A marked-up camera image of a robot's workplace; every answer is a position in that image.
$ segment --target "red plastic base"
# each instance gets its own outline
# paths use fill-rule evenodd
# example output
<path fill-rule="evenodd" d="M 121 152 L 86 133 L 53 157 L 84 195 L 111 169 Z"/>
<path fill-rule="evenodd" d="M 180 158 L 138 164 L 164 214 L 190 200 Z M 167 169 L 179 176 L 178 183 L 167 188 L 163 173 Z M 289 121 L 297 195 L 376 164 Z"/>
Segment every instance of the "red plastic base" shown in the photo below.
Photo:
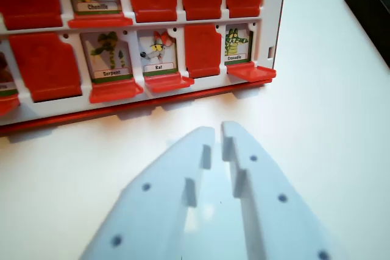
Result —
<path fill-rule="evenodd" d="M 104 103 L 113 100 L 131 99 L 144 90 L 134 79 L 119 80 L 117 82 L 106 82 L 98 85 L 92 84 L 90 103 Z"/>
<path fill-rule="evenodd" d="M 179 72 L 145 77 L 145 84 L 153 93 L 164 93 L 166 91 L 187 88 L 193 85 L 194 82 L 193 79 L 182 76 Z"/>
<path fill-rule="evenodd" d="M 133 20 L 125 18 L 123 13 L 117 15 L 74 15 L 74 19 L 68 21 L 68 25 L 72 29 L 80 29 L 84 27 L 126 27 L 131 26 Z"/>
<path fill-rule="evenodd" d="M 259 82 L 239 83 L 237 85 L 223 86 L 222 88 L 212 88 L 209 90 L 195 91 L 193 93 L 178 94 L 176 96 L 161 97 L 161 98 L 153 99 L 153 100 L 142 100 L 139 102 L 134 102 L 134 103 L 129 103 L 129 104 L 99 108 L 99 109 L 94 109 L 94 110 L 78 112 L 78 113 L 70 113 L 70 114 L 64 114 L 64 115 L 59 115 L 59 116 L 54 116 L 54 117 L 48 117 L 48 118 L 37 119 L 37 120 L 32 120 L 32 121 L 20 122 L 20 123 L 15 123 L 15 124 L 10 124 L 10 125 L 4 125 L 4 126 L 0 126 L 0 135 L 6 135 L 10 132 L 27 130 L 30 128 L 43 127 L 43 126 L 50 125 L 50 124 L 64 124 L 66 122 L 75 122 L 75 121 L 86 120 L 90 117 L 108 116 L 108 115 L 116 113 L 118 111 L 131 110 L 131 109 L 141 108 L 141 107 L 156 107 L 156 106 L 166 104 L 166 103 L 197 99 L 199 97 L 208 97 L 208 96 L 212 96 L 214 94 L 222 94 L 222 93 L 227 93 L 230 91 L 241 90 L 243 88 L 256 88 L 256 87 L 259 87 L 259 86 L 264 85 L 265 83 L 269 83 L 269 82 L 272 82 L 272 79 L 261 80 Z"/>
<path fill-rule="evenodd" d="M 233 76 L 237 76 L 248 82 L 273 79 L 276 76 L 276 70 L 262 66 L 255 67 L 253 62 L 228 65 L 227 73 Z"/>
<path fill-rule="evenodd" d="M 18 108 L 19 105 L 20 102 L 18 99 L 18 94 L 0 98 L 0 116 L 11 112 L 15 108 Z"/>

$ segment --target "white table surface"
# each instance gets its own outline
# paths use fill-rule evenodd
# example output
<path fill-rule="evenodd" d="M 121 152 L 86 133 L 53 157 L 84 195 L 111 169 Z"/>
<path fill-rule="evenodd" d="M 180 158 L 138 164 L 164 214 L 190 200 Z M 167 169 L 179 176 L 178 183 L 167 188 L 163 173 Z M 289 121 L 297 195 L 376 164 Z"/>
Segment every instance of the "white table surface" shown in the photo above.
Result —
<path fill-rule="evenodd" d="M 0 138 L 0 259 L 78 258 L 131 179 L 226 120 L 262 143 L 349 259 L 390 259 L 390 69 L 343 0 L 284 1 L 275 69 L 262 88 Z"/>

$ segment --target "rat illustration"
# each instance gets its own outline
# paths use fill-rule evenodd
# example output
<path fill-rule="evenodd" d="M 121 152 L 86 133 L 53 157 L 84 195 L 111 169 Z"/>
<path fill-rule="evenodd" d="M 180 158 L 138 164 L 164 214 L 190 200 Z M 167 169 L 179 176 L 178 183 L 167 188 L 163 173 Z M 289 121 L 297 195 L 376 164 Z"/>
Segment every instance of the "rat illustration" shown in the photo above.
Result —
<path fill-rule="evenodd" d="M 146 60 L 157 57 L 160 63 L 163 62 L 163 57 L 165 54 L 165 48 L 170 47 L 173 44 L 173 39 L 168 35 L 167 31 L 163 32 L 161 35 L 159 32 L 154 31 L 154 42 L 151 46 L 152 52 L 145 53 L 141 52 L 141 57 Z"/>

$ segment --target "black object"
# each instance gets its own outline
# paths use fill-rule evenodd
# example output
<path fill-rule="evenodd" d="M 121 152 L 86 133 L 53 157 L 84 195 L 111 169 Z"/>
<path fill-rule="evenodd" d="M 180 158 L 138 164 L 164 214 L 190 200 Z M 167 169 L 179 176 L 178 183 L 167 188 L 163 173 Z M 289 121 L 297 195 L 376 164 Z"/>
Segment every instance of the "black object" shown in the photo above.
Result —
<path fill-rule="evenodd" d="M 390 67 L 390 0 L 345 0 Z"/>

